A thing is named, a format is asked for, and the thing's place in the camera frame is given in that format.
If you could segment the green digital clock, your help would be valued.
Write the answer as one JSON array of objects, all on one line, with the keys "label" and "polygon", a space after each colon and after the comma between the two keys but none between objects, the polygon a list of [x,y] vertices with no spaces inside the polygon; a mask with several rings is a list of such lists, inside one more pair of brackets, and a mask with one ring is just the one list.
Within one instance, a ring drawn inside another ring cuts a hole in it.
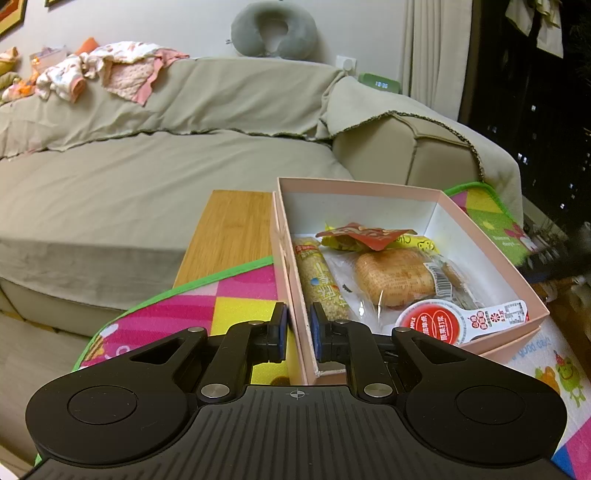
[{"label": "green digital clock", "polygon": [[360,73],[358,81],[370,88],[394,94],[400,94],[402,89],[401,84],[397,80],[368,72]]}]

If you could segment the red snack packet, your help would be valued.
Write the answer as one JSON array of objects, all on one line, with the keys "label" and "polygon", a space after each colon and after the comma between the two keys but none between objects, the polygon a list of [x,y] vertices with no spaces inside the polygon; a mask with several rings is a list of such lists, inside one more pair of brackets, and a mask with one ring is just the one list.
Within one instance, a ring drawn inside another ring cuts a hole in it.
[{"label": "red snack packet", "polygon": [[415,235],[413,229],[383,229],[351,222],[315,234],[322,246],[346,252],[381,252],[392,247],[403,235]]}]

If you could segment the pile of baby clothes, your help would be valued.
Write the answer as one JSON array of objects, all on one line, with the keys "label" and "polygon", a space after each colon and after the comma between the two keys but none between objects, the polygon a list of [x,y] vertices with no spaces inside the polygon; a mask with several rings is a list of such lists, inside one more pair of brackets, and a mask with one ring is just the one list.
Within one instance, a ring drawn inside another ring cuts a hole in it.
[{"label": "pile of baby clothes", "polygon": [[77,101],[88,80],[107,92],[145,105],[161,70],[188,56],[158,44],[121,41],[90,52],[70,54],[46,68],[38,77],[35,93],[42,100],[52,94],[70,103]]}]

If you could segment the red white jelly cup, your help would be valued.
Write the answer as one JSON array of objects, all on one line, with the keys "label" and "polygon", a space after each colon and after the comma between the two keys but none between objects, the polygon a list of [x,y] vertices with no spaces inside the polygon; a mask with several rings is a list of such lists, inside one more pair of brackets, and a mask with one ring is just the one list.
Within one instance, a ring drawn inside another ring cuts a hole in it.
[{"label": "red white jelly cup", "polygon": [[417,330],[444,343],[459,346],[500,333],[530,320],[524,301],[466,310],[443,299],[414,303],[398,318],[397,327]]}]

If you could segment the white wall socket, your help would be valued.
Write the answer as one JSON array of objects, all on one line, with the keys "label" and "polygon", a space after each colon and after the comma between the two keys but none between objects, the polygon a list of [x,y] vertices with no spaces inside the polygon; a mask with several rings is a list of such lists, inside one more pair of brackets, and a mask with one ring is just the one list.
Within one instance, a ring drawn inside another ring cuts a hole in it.
[{"label": "white wall socket", "polygon": [[356,58],[338,55],[335,57],[335,67],[345,71],[348,75],[353,75],[356,72]]}]

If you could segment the pink cardboard box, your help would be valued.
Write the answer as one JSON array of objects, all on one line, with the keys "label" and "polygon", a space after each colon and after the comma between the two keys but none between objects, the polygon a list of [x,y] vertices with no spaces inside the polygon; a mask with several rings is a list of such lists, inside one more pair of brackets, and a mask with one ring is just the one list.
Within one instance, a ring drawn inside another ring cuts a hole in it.
[{"label": "pink cardboard box", "polygon": [[325,226],[351,222],[370,227],[413,229],[433,240],[468,277],[485,305],[526,303],[529,322],[488,335],[467,350],[506,364],[541,329],[549,311],[534,290],[486,234],[442,191],[352,180],[280,178],[271,204],[271,248],[277,293],[290,306],[287,370],[294,384],[342,385],[339,364],[319,366],[294,256],[294,235],[311,236]]}]

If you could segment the stuffed toys on sofa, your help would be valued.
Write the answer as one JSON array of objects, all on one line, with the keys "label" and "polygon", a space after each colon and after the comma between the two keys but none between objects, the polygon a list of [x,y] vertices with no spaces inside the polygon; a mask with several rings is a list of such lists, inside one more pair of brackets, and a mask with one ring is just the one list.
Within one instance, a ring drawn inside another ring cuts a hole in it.
[{"label": "stuffed toys on sofa", "polygon": [[10,103],[15,100],[32,96],[35,93],[37,79],[40,74],[34,70],[28,78],[21,78],[14,71],[19,61],[19,52],[16,47],[9,48],[1,53],[1,103]]}]

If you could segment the colourful play mat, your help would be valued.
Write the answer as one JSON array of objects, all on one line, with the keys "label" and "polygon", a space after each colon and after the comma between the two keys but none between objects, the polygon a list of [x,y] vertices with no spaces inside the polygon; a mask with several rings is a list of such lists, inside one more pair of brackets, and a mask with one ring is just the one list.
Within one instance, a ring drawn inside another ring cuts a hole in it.
[{"label": "colourful play mat", "polygon": [[[492,187],[470,182],[446,193],[496,244],[509,243],[501,250],[510,259],[526,255],[530,240]],[[223,334],[246,315],[266,320],[277,298],[276,270],[266,257],[159,294],[102,327],[74,367],[96,365],[192,325]],[[567,432],[553,461],[574,479],[589,478],[590,380],[556,324],[545,320],[507,364],[561,395],[568,410]]]}]

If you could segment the sesame bar packet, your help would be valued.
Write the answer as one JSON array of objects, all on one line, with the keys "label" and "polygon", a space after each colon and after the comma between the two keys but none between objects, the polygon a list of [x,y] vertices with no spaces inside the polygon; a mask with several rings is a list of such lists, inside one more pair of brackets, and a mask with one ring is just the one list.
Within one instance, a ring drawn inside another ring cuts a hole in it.
[{"label": "sesame bar packet", "polygon": [[349,319],[349,305],[320,250],[320,243],[311,237],[293,240],[295,261],[307,308],[319,303],[328,320]]}]

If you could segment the bread bun with barcode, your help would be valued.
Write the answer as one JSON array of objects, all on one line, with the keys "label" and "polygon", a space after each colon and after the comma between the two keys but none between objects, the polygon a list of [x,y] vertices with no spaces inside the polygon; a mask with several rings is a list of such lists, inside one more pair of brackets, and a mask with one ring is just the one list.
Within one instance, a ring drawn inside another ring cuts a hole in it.
[{"label": "bread bun with barcode", "polygon": [[329,256],[329,269],[356,318],[386,324],[422,300],[446,300],[462,308],[481,304],[468,277],[441,254],[419,248]]}]

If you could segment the beige sofa with cover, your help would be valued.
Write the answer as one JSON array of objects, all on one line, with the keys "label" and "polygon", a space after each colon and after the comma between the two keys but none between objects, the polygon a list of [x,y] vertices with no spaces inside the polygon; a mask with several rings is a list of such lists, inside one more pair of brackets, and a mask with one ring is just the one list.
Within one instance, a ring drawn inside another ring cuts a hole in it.
[{"label": "beige sofa with cover", "polygon": [[180,60],[138,105],[90,82],[1,108],[1,304],[89,336],[168,290],[215,190],[280,177],[491,185],[523,217],[516,161],[469,127],[328,65]]}]

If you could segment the beige curtain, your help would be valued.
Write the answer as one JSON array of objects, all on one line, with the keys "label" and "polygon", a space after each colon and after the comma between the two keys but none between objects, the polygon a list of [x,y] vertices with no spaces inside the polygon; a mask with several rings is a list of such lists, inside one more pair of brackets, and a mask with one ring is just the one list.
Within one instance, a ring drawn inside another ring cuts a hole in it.
[{"label": "beige curtain", "polygon": [[453,120],[464,92],[472,13],[465,0],[406,5],[402,92]]}]

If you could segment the grey neck pillow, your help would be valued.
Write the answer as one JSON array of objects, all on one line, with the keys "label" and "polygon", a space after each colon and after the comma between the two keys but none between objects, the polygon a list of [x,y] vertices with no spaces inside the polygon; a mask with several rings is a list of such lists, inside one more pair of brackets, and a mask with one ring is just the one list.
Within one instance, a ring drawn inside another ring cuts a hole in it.
[{"label": "grey neck pillow", "polygon": [[230,42],[246,57],[305,60],[314,53],[318,28],[300,5],[284,1],[250,3],[230,26]]}]

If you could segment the framed picture on wall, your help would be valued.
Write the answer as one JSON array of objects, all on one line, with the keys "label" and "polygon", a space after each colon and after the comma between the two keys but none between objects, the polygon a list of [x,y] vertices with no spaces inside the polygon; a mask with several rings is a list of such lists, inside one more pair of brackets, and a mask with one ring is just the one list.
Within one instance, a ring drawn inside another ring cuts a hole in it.
[{"label": "framed picture on wall", "polygon": [[0,36],[19,27],[25,18],[26,0],[0,0]]}]

